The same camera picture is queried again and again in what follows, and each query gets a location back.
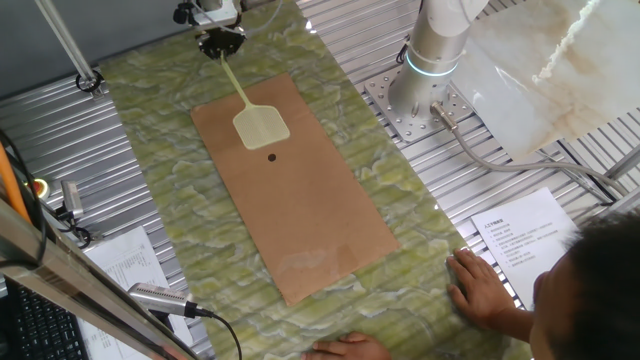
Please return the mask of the person's left hand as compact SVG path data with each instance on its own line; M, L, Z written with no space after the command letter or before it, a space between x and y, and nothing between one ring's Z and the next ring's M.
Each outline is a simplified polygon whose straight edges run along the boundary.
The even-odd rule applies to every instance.
M391 360L387 348L376 338L350 332L338 340L320 340L301 354L301 360Z

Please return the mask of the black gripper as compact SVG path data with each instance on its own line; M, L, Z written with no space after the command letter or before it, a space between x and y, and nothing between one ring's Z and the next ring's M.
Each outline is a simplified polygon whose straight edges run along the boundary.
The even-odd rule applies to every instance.
M245 41L244 35L220 28L205 30L198 37L199 50L212 60L219 60L223 53L225 59L235 55Z

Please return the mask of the person's right hand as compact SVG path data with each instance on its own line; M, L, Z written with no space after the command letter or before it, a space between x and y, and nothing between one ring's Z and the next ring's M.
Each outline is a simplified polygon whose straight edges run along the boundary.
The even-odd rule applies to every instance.
M447 287L456 308L482 328L505 332L516 307L495 270L469 249L455 250L447 265L458 282Z

